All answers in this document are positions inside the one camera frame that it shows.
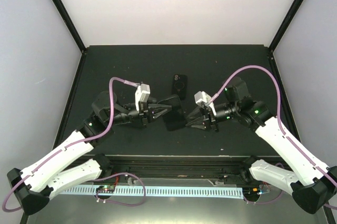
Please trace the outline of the black smartphone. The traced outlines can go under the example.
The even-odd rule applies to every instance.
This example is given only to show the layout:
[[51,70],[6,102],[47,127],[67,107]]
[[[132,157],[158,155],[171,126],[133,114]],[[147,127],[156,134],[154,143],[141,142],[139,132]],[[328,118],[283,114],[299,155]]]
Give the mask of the black smartphone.
[[171,110],[163,115],[163,121],[168,131],[176,131],[186,126],[186,118],[178,95],[171,95],[157,103],[171,107]]

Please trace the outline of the black phone case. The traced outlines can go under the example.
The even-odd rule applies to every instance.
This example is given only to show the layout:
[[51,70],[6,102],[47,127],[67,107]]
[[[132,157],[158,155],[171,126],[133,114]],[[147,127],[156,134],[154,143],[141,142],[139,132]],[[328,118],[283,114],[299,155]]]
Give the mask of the black phone case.
[[188,77],[183,74],[175,74],[172,82],[172,95],[178,95],[180,100],[184,100],[187,94]]

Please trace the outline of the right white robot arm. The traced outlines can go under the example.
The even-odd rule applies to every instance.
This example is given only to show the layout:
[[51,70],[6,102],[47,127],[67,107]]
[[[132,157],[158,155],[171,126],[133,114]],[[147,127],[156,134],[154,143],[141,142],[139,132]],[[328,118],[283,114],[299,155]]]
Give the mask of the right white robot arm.
[[336,167],[329,167],[308,151],[262,101],[254,100],[245,81],[235,77],[224,88],[227,102],[215,105],[204,91],[194,95],[197,108],[188,115],[187,127],[219,130],[219,123],[236,119],[267,142],[291,170],[250,157],[239,171],[240,179],[271,184],[292,196],[305,212],[314,214],[336,195]]

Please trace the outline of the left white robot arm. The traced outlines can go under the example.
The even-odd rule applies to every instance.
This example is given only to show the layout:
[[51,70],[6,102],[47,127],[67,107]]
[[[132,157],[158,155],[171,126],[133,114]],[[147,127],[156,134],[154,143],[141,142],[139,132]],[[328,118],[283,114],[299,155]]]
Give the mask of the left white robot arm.
[[89,180],[108,181],[112,178],[112,163],[104,154],[69,167],[101,144],[102,137],[110,131],[110,122],[146,126],[172,110],[171,105],[160,104],[147,92],[137,91],[135,102],[125,106],[119,105],[115,98],[109,91],[100,93],[92,103],[93,112],[79,129],[36,163],[24,169],[13,168],[7,173],[11,193],[25,214],[30,216],[41,211],[68,188]]

